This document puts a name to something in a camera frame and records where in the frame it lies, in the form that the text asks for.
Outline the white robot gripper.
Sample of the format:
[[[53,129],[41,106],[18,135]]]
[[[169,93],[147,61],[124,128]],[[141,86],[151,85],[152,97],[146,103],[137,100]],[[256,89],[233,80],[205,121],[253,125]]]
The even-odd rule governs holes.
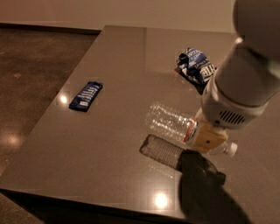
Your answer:
[[[254,107],[232,101],[219,89],[214,76],[203,91],[200,109],[196,115],[206,122],[198,121],[190,148],[207,153],[221,146],[228,140],[228,134],[224,129],[237,130],[249,125],[266,107],[267,103]]]

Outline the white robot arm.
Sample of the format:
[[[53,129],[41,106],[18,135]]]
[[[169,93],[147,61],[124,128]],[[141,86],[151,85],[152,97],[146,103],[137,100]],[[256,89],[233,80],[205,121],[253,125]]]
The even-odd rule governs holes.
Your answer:
[[[243,128],[260,116],[280,90],[280,0],[235,0],[238,38],[206,85],[190,148],[200,153],[223,148],[227,131]]]

